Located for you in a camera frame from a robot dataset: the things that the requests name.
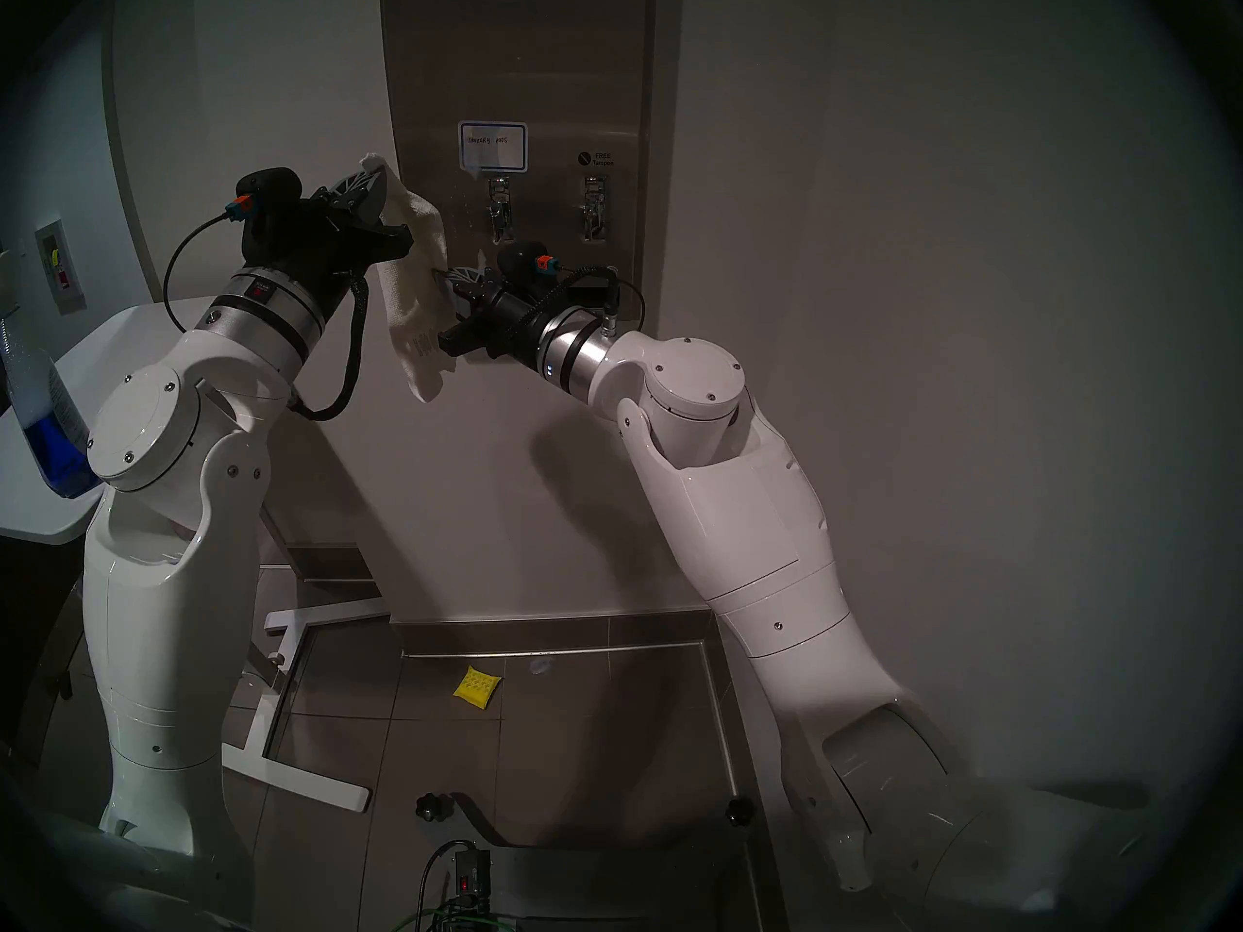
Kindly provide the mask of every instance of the white wall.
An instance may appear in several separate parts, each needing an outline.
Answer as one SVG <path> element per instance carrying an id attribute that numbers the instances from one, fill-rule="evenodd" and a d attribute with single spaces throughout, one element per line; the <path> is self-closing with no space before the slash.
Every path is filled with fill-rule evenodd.
<path id="1" fill-rule="evenodd" d="M 0 101 L 0 242 L 20 255 L 21 302 L 60 357 L 108 317 L 150 303 L 121 209 L 103 118 L 102 20 L 87 0 Z M 61 316 L 35 231 L 61 219 L 86 309 Z"/>
<path id="2" fill-rule="evenodd" d="M 160 272 L 251 170 L 290 165 L 310 191 L 368 150 L 395 165 L 379 0 L 118 0 L 114 40 L 122 145 Z M 239 244 L 224 225 L 191 244 L 174 296 L 215 292 Z M 697 604 L 609 427 L 513 363 L 459 360 L 419 404 L 372 287 L 349 409 L 322 427 L 286 415 L 272 435 L 286 537 L 358 541 L 408 619 Z M 341 385 L 347 316 L 298 378 L 313 406 Z"/>
<path id="3" fill-rule="evenodd" d="M 1243 178 L 1177 46 L 684 0 L 672 167 L 660 329 L 743 359 L 881 660 L 978 773 L 1177 825 L 1243 692 Z"/>

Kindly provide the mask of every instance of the yellow sponge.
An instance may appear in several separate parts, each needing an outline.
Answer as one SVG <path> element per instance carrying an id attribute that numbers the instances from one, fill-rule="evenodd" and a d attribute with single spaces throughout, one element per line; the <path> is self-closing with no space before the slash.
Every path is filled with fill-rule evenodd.
<path id="1" fill-rule="evenodd" d="M 496 686 L 501 683 L 501 678 L 493 677 L 492 675 L 485 675 L 482 671 L 476 671 L 467 665 L 466 677 L 457 686 L 457 691 L 454 692 L 455 698 L 461 698 L 462 701 L 469 701 L 476 708 L 486 708 L 488 700 L 492 697 L 492 692 L 496 691 Z"/>

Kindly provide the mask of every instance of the white table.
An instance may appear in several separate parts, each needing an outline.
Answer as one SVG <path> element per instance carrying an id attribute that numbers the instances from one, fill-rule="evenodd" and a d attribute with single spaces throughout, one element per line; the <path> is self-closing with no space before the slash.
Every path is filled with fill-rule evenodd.
<path id="1" fill-rule="evenodd" d="M 173 312 L 193 326 L 210 302 L 211 297 L 174 301 Z M 57 360 L 87 426 L 126 374 L 159 360 L 180 336 L 163 304 L 145 303 L 113 314 Z M 12 408 L 0 416 L 0 536 L 65 544 L 86 532 L 102 495 L 99 485 L 66 501 L 48 488 Z"/>

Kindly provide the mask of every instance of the floor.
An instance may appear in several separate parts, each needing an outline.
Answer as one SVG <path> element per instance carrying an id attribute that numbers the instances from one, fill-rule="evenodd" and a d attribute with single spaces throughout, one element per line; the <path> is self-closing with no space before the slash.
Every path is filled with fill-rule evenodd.
<path id="1" fill-rule="evenodd" d="M 264 614 L 369 596 L 265 569 Z M 486 711 L 452 697 L 467 665 L 502 677 Z M 98 820 L 107 733 L 85 642 L 57 703 L 37 780 L 42 804 Z M 385 621 L 316 629 L 273 757 L 373 789 L 363 814 L 225 772 L 225 799 L 256 870 L 255 927 L 388 932 L 414 911 L 431 846 L 414 814 L 426 792 L 470 795 L 510 844 L 643 845 L 722 814 L 731 798 L 699 645 L 517 657 L 403 659 Z M 224 741 L 244 743 L 257 683 L 244 677 Z M 440 875 L 434 872 L 431 886 Z M 755 928 L 745 875 L 727 926 Z"/>

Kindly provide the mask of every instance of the blue spray bottle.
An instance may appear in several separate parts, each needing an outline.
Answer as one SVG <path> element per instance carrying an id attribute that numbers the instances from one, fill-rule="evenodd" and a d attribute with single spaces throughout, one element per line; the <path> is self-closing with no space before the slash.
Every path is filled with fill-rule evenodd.
<path id="1" fill-rule="evenodd" d="M 99 478 L 86 460 L 87 427 L 73 398 L 40 348 L 17 303 L 17 261 L 0 252 L 0 360 L 9 400 L 44 481 L 61 497 L 86 493 Z"/>

